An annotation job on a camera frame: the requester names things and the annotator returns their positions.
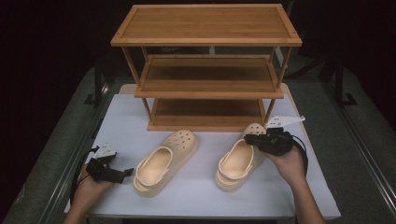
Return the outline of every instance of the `white table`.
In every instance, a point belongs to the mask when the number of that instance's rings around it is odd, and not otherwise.
[[[134,86],[125,86],[121,92],[133,92],[129,88]],[[285,84],[282,84],[282,91],[285,98],[276,101],[273,115],[300,116]],[[113,169],[135,168],[171,133],[149,132],[148,122],[141,99],[134,98],[132,94],[116,94],[94,147],[108,143],[119,153],[110,163]],[[295,123],[285,130],[301,138],[307,147],[309,165],[306,178],[322,215],[326,219],[340,217],[304,125]],[[240,133],[195,134],[200,140],[197,152],[160,194],[153,198],[139,196],[134,191],[133,177],[126,177],[122,184],[106,193],[91,210],[90,216],[259,219],[295,216],[290,187],[270,160],[265,160],[236,192],[226,193],[216,186],[214,177],[219,159],[232,148]]]

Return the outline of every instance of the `human hand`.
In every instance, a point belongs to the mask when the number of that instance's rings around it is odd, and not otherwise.
[[[112,182],[96,182],[86,171],[87,165],[82,167],[73,203],[64,220],[65,223],[81,223],[85,214],[93,207],[105,192],[114,186]]]
[[[269,153],[264,153],[264,155],[274,162],[280,175],[292,187],[299,184],[300,181],[305,181],[304,162],[297,147],[293,147],[290,152],[282,156],[274,156]]]

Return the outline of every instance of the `shoe rack shelf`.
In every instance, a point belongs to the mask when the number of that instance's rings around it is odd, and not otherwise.
[[[292,47],[302,41],[280,4],[134,5],[111,40],[121,47],[152,131],[242,132],[269,119]],[[146,63],[137,74],[129,48]],[[270,47],[269,55],[149,54],[147,47]],[[275,49],[286,47],[280,71]],[[154,98],[149,107],[147,98]],[[265,110],[262,99],[271,99]]]

